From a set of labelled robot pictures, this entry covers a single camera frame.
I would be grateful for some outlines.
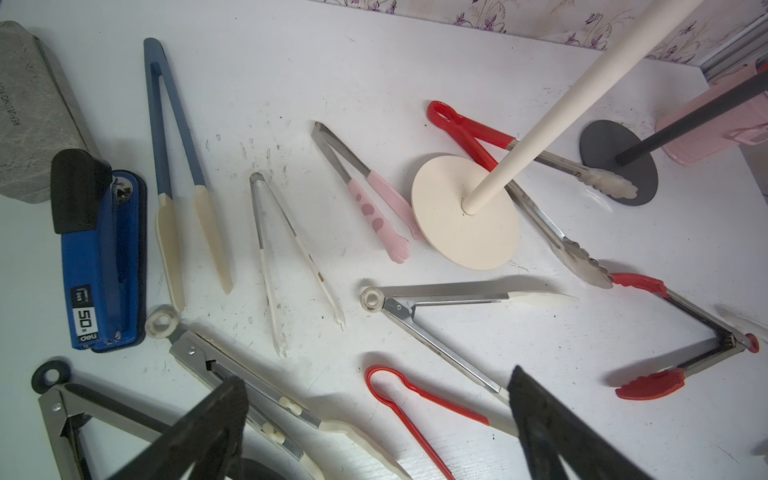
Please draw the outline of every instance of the pink tongs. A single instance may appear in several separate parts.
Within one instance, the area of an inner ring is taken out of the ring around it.
[[[368,168],[328,127],[318,121],[315,122],[315,128],[312,131],[312,139],[315,141],[320,151],[323,152],[323,155],[326,156],[329,163],[333,165],[333,168],[339,176],[341,176],[342,180],[344,180],[346,189],[349,191],[349,194],[352,195],[352,198],[355,199],[357,207],[366,217],[366,220],[368,220],[368,224],[373,228],[373,231],[376,232],[376,235],[379,236],[384,248],[386,248],[389,258],[391,258],[393,262],[405,262],[411,256],[408,248],[408,240],[395,232],[392,225],[389,224],[389,221],[387,221],[381,211],[376,208],[376,205],[371,201],[368,195],[366,195],[366,192],[360,187],[360,184],[357,183],[357,180],[350,177],[349,172],[346,171],[346,168],[344,168],[333,151],[338,151],[342,157],[350,162],[357,170],[360,170],[360,173],[365,175],[366,180],[368,180],[368,183],[373,187],[373,190],[384,199],[386,204],[389,205],[389,208],[391,208],[397,216],[408,225],[408,228],[411,229],[413,240],[421,240],[424,236],[419,229],[419,224],[416,223],[416,218],[413,216],[411,204],[397,193],[397,190],[392,188],[392,185],[388,184],[381,175]]]

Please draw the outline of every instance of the floral wallpaper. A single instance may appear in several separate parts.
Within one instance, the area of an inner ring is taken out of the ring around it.
[[[316,0],[604,50],[650,0]],[[705,0],[649,55],[698,65],[768,12],[768,0]]]

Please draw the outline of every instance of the stapler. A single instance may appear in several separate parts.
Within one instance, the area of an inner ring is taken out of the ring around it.
[[[76,148],[51,162],[51,213],[72,347],[110,352],[144,339],[147,187]]]

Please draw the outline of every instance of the black rubber ring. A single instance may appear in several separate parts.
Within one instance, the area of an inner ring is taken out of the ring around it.
[[[51,370],[58,372],[58,379],[53,383],[48,383],[48,381],[45,379],[45,374]],[[32,389],[42,395],[57,383],[69,382],[71,373],[72,371],[66,362],[62,360],[49,360],[46,363],[40,365],[38,369],[35,370],[35,373],[32,374]]]

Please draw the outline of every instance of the black pole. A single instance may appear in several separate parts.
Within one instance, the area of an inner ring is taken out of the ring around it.
[[[649,154],[657,148],[668,144],[675,138],[681,137],[694,128],[700,127],[725,112],[738,107],[745,101],[755,98],[766,90],[768,90],[768,69],[731,88],[729,91],[690,112],[680,120],[667,125],[639,144],[629,147],[619,155],[616,155],[616,163],[622,167],[626,167],[642,155]]]

